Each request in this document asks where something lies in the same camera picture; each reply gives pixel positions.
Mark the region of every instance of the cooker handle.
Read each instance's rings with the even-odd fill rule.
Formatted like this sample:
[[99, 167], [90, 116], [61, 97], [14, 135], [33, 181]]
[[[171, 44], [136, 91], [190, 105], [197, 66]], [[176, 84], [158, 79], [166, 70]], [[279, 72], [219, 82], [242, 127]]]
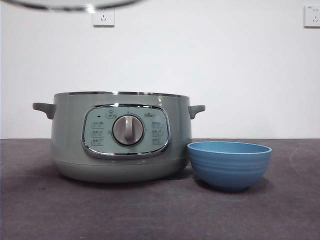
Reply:
[[194, 119], [197, 113], [200, 113], [206, 110], [206, 106], [205, 105], [189, 106], [188, 109], [189, 109], [190, 119]]
[[34, 110], [38, 110], [41, 112], [44, 112], [47, 116], [48, 119], [54, 119], [57, 105], [55, 104], [48, 104], [48, 103], [40, 103], [40, 102], [35, 102], [32, 104], [32, 108]]

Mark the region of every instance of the electrical socket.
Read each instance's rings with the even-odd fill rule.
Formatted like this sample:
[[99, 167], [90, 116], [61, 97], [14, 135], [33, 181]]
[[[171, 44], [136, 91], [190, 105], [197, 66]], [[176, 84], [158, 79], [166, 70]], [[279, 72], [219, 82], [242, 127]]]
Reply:
[[304, 6], [304, 27], [320, 28], [320, 5]]
[[115, 26], [115, 8], [101, 8], [92, 14], [93, 27], [114, 27]]

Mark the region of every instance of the chrome trim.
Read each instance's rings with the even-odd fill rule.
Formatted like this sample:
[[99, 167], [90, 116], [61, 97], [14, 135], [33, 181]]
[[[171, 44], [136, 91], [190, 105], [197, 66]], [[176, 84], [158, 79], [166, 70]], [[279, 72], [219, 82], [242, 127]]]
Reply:
[[[167, 125], [167, 133], [168, 133], [168, 138], [163, 147], [154, 150], [154, 151], [149, 151], [149, 152], [141, 152], [141, 153], [112, 153], [112, 152], [100, 152], [96, 151], [88, 146], [88, 144], [85, 141], [85, 128], [86, 128], [86, 122], [87, 122], [87, 117], [88, 114], [93, 110], [97, 108], [117, 108], [117, 107], [133, 107], [133, 108], [151, 108], [151, 109], [158, 109], [164, 113], [165, 120], [166, 120], [166, 125]], [[167, 112], [158, 106], [153, 106], [153, 105], [145, 105], [145, 104], [120, 104], [120, 103], [113, 103], [113, 104], [103, 104], [103, 105], [95, 105], [90, 107], [84, 116], [84, 121], [83, 121], [83, 127], [82, 127], [82, 137], [81, 137], [81, 145], [85, 152], [96, 159], [109, 159], [109, 160], [137, 160], [137, 159], [144, 159], [144, 158], [150, 158], [150, 157], [155, 157], [160, 155], [162, 152], [164, 152], [169, 143], [171, 141], [171, 130], [170, 130], [170, 123], [169, 123], [169, 117]]]
[[73, 91], [73, 92], [60, 92], [54, 96], [70, 96], [70, 95], [142, 95], [142, 96], [164, 96], [175, 98], [187, 98], [185, 95], [157, 93], [157, 92], [142, 92], [142, 91]]
[[117, 8], [122, 6], [127, 6], [131, 4], [135, 4], [137, 2], [141, 2], [142, 0], [122, 0], [118, 1], [118, 3], [105, 3], [105, 4], [99, 4], [99, 5], [92, 5], [92, 4], [84, 4], [84, 5], [78, 5], [78, 6], [55, 6], [55, 5], [42, 5], [39, 3], [27, 3], [23, 0], [0, 0], [2, 2], [16, 5], [19, 7], [25, 7], [29, 9], [37, 9], [37, 10], [43, 10], [43, 11], [54, 11], [54, 12], [88, 12], [93, 13], [96, 10], [100, 9], [107, 9], [107, 8]]

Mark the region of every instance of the blurry lid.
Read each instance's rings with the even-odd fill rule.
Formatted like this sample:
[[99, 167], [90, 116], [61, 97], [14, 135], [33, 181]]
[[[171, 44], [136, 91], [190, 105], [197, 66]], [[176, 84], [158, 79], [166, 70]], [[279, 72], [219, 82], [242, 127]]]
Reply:
[[51, 11], [87, 11], [94, 13], [95, 10], [115, 8], [134, 4], [142, 0], [0, 0], [5, 3]]

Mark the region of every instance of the blue bowl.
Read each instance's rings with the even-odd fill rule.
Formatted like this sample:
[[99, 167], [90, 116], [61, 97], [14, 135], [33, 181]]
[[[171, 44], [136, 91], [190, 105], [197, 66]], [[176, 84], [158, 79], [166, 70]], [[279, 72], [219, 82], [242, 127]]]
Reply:
[[199, 178], [229, 192], [255, 184], [266, 172], [272, 151], [267, 146], [231, 141], [201, 141], [187, 147]]

